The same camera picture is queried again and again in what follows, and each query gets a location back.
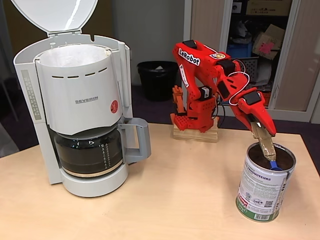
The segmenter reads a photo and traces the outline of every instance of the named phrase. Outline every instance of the table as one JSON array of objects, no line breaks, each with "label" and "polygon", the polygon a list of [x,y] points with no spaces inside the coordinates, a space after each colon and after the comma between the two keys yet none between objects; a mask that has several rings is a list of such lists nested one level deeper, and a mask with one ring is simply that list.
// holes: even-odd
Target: table
[{"label": "table", "polygon": [[297,164],[278,218],[258,223],[235,204],[251,133],[219,129],[219,142],[206,143],[174,140],[171,128],[150,124],[151,157],[102,197],[50,185],[39,146],[0,158],[0,239],[320,239],[320,178],[300,135],[274,139]]}]

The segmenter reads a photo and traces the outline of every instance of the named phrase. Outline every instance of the red label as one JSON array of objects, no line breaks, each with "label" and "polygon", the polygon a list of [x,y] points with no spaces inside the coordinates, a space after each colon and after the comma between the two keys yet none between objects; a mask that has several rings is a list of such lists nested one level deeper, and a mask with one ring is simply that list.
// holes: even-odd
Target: red label
[{"label": "red label", "polygon": [[239,196],[240,201],[242,202],[242,204],[243,204],[245,207],[247,207],[247,206],[248,206],[248,203],[246,202],[246,200],[244,200],[244,199],[242,198],[242,196],[240,195],[240,193],[238,194],[238,196]]},{"label": "red label", "polygon": [[113,114],[115,114],[117,111],[118,111],[118,101],[117,100],[114,100],[112,103],[111,103],[111,107],[110,107],[110,110]]}]

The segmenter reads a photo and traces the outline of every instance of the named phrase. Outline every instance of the wooden block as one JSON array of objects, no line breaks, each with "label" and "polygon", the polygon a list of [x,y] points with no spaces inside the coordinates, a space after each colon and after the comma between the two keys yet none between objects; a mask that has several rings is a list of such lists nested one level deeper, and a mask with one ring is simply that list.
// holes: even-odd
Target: wooden block
[{"label": "wooden block", "polygon": [[216,117],[212,128],[202,133],[199,130],[186,129],[180,131],[177,125],[173,125],[171,135],[177,140],[194,140],[198,142],[216,143],[218,142],[218,120]]}]

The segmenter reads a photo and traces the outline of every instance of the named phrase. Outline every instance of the coffee maker base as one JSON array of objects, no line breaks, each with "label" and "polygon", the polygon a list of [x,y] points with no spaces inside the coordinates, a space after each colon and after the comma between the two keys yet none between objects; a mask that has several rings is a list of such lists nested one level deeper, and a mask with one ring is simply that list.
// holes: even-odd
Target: coffee maker base
[{"label": "coffee maker base", "polygon": [[128,165],[122,164],[116,171],[99,177],[75,177],[60,169],[62,184],[70,193],[79,197],[99,197],[119,188],[128,177]]}]

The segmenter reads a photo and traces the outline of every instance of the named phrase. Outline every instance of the red robot arm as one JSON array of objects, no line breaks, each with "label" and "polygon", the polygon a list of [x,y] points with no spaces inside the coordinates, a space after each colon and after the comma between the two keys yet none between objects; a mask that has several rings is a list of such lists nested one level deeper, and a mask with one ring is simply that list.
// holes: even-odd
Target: red robot arm
[{"label": "red robot arm", "polygon": [[[194,40],[177,43],[173,55],[188,92],[185,111],[179,106],[180,111],[171,116],[180,130],[198,129],[204,133],[210,129],[219,94],[249,130],[252,131],[253,122],[260,123],[275,136],[276,127],[264,107],[264,96],[255,87],[245,90],[250,77],[241,72],[239,61]],[[203,86],[197,85],[196,78]]]}]

